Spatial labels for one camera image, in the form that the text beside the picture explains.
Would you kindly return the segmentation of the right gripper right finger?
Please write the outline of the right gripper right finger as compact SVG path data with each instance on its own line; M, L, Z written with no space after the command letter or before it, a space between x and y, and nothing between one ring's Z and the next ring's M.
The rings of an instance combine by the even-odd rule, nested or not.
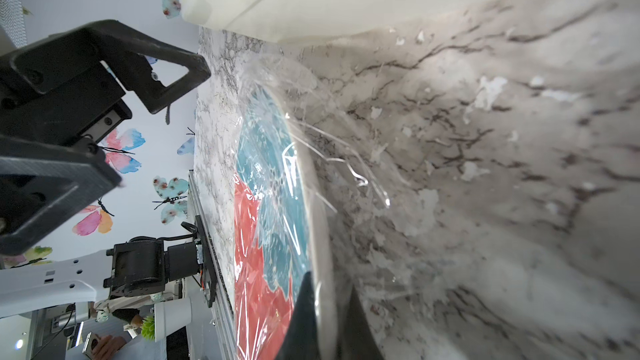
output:
M338 304L337 359L383 360L354 286Z

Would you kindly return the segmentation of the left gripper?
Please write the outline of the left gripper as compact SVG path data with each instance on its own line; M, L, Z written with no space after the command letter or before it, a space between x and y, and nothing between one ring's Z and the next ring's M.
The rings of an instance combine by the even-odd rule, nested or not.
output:
M1 56L1 254L17 256L122 178L96 145L205 82L204 58L102 20Z

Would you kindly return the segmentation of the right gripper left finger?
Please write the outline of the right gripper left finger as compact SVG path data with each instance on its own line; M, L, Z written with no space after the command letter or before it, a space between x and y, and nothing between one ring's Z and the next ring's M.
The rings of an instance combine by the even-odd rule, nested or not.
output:
M305 273L293 309L288 331L276 360L320 359L315 309L315 293L311 272Z

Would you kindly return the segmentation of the red plate with teal flower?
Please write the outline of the red plate with teal flower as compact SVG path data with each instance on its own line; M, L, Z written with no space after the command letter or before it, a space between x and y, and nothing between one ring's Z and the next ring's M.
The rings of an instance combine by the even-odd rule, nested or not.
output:
M275 359L311 272L320 359L337 356L327 206L313 150L286 92L256 83L242 102L234 183L236 354Z

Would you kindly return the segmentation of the clear plastic wrap sheet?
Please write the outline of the clear plastic wrap sheet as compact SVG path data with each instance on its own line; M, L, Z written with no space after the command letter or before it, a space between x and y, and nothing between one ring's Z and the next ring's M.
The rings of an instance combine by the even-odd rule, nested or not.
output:
M364 300L401 298L436 276L417 254L358 256L355 229L405 221L389 163L300 63L262 54L241 75L235 139L235 355L380 359Z

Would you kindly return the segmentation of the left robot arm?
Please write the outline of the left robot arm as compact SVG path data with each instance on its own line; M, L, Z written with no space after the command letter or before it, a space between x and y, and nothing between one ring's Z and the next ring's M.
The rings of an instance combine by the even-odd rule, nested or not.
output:
M139 133L119 133L135 93L155 114L210 78L204 58L115 20L17 48L1 37L1 253L20 256L78 213L106 233L102 199L137 168ZM1 270L1 315L159 293L198 271L196 247L140 238L83 257Z

